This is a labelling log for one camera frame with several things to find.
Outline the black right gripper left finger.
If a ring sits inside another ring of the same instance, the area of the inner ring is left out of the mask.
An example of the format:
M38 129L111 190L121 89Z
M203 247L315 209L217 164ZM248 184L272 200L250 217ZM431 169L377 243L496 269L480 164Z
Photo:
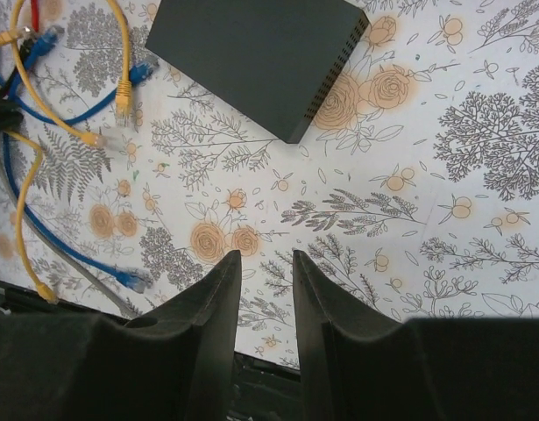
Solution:
M227 253L121 325L100 313L0 316L0 420L223 420L242 281Z

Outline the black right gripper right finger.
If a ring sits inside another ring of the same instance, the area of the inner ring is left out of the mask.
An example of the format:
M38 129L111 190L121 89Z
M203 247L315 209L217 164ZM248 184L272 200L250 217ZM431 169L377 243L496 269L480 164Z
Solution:
M539 420L539 318L399 323L293 255L307 420Z

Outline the black network switch box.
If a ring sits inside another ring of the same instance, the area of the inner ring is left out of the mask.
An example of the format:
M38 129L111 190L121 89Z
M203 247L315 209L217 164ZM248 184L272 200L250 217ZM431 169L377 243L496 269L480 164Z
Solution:
M163 1L145 46L297 144L368 25L347 1Z

